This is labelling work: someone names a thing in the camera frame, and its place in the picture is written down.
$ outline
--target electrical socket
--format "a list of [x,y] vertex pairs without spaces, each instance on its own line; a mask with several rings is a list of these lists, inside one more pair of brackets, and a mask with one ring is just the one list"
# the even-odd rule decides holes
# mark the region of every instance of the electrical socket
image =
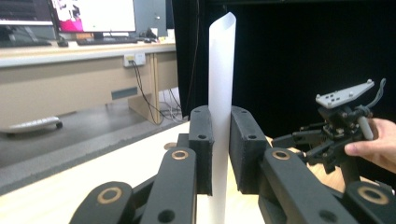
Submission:
[[136,65],[144,65],[146,64],[146,54],[145,53],[136,53],[136,54],[125,54],[123,59],[124,67],[132,67],[134,66],[133,61]]
[[136,53],[134,55],[134,61],[137,65],[144,65],[146,64],[146,54],[145,53]]

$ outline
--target black curtain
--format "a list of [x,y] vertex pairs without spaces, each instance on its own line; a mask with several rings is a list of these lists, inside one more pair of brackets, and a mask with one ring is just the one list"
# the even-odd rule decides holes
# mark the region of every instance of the black curtain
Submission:
[[[396,1],[216,2],[173,0],[183,116],[207,105],[208,28],[230,11],[236,17],[233,105],[250,111],[266,135],[322,121],[317,94],[368,78],[375,87],[356,103],[370,103],[385,77],[374,114],[396,121]],[[395,174],[371,163],[361,167],[394,186]]]

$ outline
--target vertical white sheet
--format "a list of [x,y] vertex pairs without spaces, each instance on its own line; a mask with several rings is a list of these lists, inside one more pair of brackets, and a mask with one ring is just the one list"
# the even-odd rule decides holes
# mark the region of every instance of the vertical white sheet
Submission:
[[233,52],[236,18],[228,13],[209,28],[209,110],[213,135],[213,197],[209,198],[209,223],[225,218],[227,162],[233,93]]

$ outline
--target gray floor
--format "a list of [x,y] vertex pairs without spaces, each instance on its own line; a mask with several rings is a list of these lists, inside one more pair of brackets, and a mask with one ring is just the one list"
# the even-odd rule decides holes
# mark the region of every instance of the gray floor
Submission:
[[[178,90],[172,93],[178,100]],[[94,159],[120,147],[181,123],[177,103],[170,91],[160,92],[161,111],[166,115],[155,125],[118,100],[83,111],[60,116],[62,129],[0,133],[0,195]]]

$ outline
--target white desk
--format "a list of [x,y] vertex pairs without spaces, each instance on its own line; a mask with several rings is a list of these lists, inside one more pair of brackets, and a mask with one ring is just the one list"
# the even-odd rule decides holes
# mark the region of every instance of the white desk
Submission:
[[122,44],[68,48],[31,47],[0,51],[0,127],[79,111],[111,102],[112,92],[136,90],[129,105],[158,122],[160,115],[143,101],[132,67],[123,55],[146,53],[139,66],[143,91],[159,107],[158,91],[177,86],[175,44]]
[[[95,160],[50,176],[0,197],[0,223],[68,223],[88,193],[109,181],[137,186],[156,175],[163,159],[163,146],[176,142],[179,133],[189,132],[189,123],[155,134]],[[313,172],[331,187],[342,189],[339,172],[325,175],[321,166]],[[257,195],[236,190],[231,164],[227,175],[225,223],[264,223]],[[207,196],[198,195],[197,223],[207,223]]]

